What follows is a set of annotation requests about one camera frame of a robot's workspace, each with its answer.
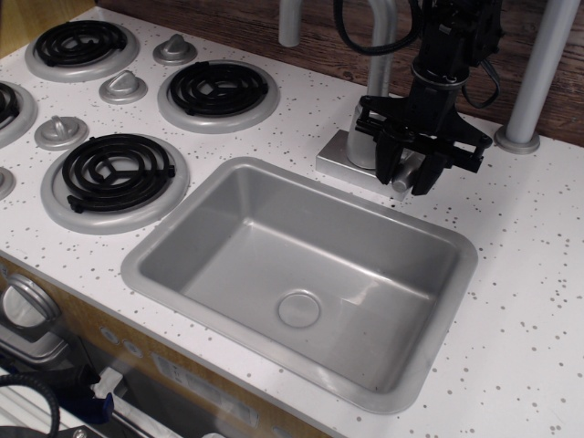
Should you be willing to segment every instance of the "robotic arm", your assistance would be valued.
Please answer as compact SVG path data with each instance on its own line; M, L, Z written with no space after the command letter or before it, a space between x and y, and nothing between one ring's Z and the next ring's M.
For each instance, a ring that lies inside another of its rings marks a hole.
M363 96L357 130L376 141L376 176L388 184L400 169L406 150L422 154L412 194L427 194L453 166L478 172L491 138L464 121L455 108L470 67L482 66L496 84L498 77L487 58L498 51L503 0L423 0L422 44L412 63L413 83L406 98ZM370 114L381 116L373 118ZM462 149L455 144L466 145Z

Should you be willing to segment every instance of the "black coil burner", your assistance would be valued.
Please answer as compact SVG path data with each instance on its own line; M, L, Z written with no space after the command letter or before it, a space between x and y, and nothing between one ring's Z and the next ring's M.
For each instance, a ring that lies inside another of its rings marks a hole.
M111 23L72 21L41 35L35 50L48 66L66 67L95 62L112 50L122 50L126 43L124 33Z
M170 85L172 100L189 116L224 117L258 105L268 85L251 68L197 62L180 70Z
M113 134L78 146L63 162L62 174L73 193L67 200L74 212L117 212L161 193L175 169L156 141Z
M6 84L0 82L0 123L19 114L16 93Z

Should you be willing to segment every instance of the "wood grain panel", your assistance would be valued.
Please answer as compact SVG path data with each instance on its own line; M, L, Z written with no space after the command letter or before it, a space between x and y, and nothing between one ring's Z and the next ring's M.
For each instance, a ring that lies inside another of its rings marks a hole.
M367 1L346 3L349 32L356 40L368 42L371 17ZM330 0L304 2L302 38L295 48L277 43L278 0L98 0L98 5L337 78L360 84L367 80L369 60L340 41ZM503 2L502 25L506 36L500 44L500 53L492 57L501 76L502 95L492 107L482 110L459 99L462 113L498 123L508 121L545 5L546 0ZM409 8L406 0L398 0L398 6L398 35L402 36L409 29ZM410 64L416 52L414 45L395 55L391 92L402 96L409 92ZM539 133L584 146L583 73L584 5L581 5L537 127ZM474 72L469 91L477 99L490 96L492 84L482 70Z
M48 295L50 295L58 304L63 314L62 324L76 335L92 343L96 347L106 351L116 360L123 361L126 365L139 370L146 376L166 386L170 390L181 394L185 399L193 404L200 406L210 412L223 422L230 424L235 429L244 433L250 438L273 438L272 428L277 426L288 431L292 436L303 438L327 438L327 434L299 420L294 415L277 408L275 405L254 395L240 386L232 383L217 373L208 370L198 362L187 358L181 353L170 349L161 344L159 341L147 336L146 334L130 327L117 318L114 318L105 312L91 306L85 301L72 296L63 289L56 287L44 278L31 274L28 270L16 265L0 256L0 265L7 267L9 274L18 273L32 279L41 286ZM0 291L5 290L7 284L0 276ZM101 335L99 328L107 327L120 340L115 345L106 340ZM143 352L142 358L137 358L122 346L123 339L130 340L135 346ZM176 365L188 370L202 379L211 383L215 388L224 391L236 398L246 406L254 409L259 413L259 423L256 428L242 422L231 413L224 411L217 405L186 390L183 386L164 377L157 369L156 364L151 357L156 353Z
M0 0L0 57L93 6L93 0Z

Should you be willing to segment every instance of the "oven handle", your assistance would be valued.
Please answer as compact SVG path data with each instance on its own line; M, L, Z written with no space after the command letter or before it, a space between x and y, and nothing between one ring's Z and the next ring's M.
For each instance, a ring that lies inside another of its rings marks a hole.
M178 433L154 420L150 415L135 408L115 395L114 391L123 380L123 375L111 367L100 374L101 380L93 386L96 397L104 398L108 393L113 396L114 412L112 417L140 438L182 438Z

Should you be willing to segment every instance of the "faucet base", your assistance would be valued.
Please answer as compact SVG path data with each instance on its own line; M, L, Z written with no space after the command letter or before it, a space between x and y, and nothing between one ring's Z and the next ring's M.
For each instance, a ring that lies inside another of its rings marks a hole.
M396 192L391 185L383 185L374 170L361 169L347 158L349 133L339 130L317 155L317 172L354 184L382 196L403 201L406 193Z
M495 133L495 143L503 151L515 153L517 155L527 155L537 151L539 148L539 135L537 132L533 133L533 137L527 143L515 143L507 138L507 126L502 126Z

